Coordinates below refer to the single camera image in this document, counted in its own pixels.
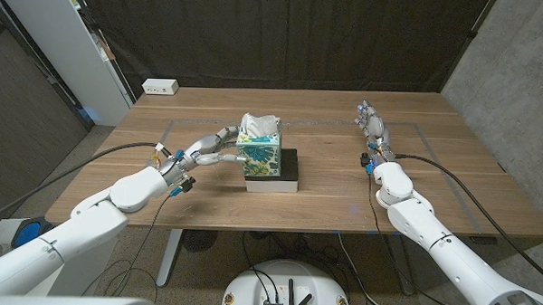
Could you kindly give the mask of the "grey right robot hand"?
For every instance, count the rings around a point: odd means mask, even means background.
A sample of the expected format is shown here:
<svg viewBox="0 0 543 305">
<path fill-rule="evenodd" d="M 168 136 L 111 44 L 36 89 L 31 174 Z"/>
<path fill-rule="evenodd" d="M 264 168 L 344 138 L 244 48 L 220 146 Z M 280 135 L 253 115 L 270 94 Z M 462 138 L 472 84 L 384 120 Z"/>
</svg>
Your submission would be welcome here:
<svg viewBox="0 0 543 305">
<path fill-rule="evenodd" d="M 363 100 L 363 103 L 357 106 L 357 112 L 354 121 L 367 138 L 367 157 L 372 165 L 377 167 L 385 162 L 395 161 L 395 154 L 389 144 L 389 131 L 373 106 L 367 100 Z"/>
</svg>

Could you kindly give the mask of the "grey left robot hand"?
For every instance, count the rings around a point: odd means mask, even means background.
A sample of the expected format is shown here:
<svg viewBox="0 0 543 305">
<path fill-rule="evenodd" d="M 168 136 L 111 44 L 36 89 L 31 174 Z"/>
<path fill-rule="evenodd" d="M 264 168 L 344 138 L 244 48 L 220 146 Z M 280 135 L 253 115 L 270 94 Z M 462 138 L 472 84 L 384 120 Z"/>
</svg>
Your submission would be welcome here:
<svg viewBox="0 0 543 305">
<path fill-rule="evenodd" d="M 220 162 L 244 162 L 245 156 L 223 154 L 222 150 L 235 146 L 235 140 L 239 134 L 239 127 L 225 127 L 217 133 L 198 139 L 185 150 L 178 150 L 172 155 L 166 148 L 160 151 L 167 160 L 159 167 L 158 171 L 171 185 L 185 182 L 188 171 L 198 166 L 210 166 Z"/>
</svg>

